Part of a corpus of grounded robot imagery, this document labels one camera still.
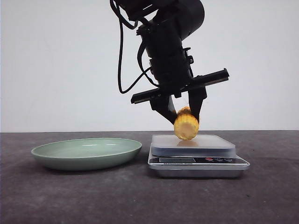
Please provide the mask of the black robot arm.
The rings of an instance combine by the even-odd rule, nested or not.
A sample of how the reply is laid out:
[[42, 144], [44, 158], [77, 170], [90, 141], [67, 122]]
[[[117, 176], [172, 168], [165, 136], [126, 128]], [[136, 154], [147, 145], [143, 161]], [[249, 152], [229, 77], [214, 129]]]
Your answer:
[[194, 76], [191, 64], [194, 59], [188, 48], [182, 46], [185, 38], [203, 23], [205, 10], [199, 0], [112, 0], [110, 7], [119, 19], [120, 27], [136, 30], [142, 42], [137, 61], [142, 66], [142, 55], [147, 53], [151, 72], [149, 91], [134, 94], [131, 103], [148, 101], [152, 110], [171, 123], [177, 118], [172, 98], [188, 92], [189, 106], [195, 118], [199, 117], [202, 102], [207, 97], [206, 86], [227, 81], [226, 69], [202, 76]]

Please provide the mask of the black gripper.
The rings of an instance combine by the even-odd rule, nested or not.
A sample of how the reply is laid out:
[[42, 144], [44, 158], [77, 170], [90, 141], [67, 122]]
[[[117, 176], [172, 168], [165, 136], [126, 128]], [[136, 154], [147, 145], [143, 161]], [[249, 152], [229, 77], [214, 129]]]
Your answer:
[[207, 98], [206, 86], [228, 80], [227, 69], [207, 75], [194, 76], [191, 64], [190, 48], [181, 49], [177, 54], [166, 59], [150, 59], [151, 73], [158, 81], [158, 87], [149, 91], [136, 93], [131, 98], [132, 104], [150, 101], [151, 109], [157, 111], [164, 118], [175, 123], [177, 112], [171, 95], [180, 97], [182, 92], [188, 91], [189, 107], [192, 115], [199, 122], [199, 113], [203, 100]]

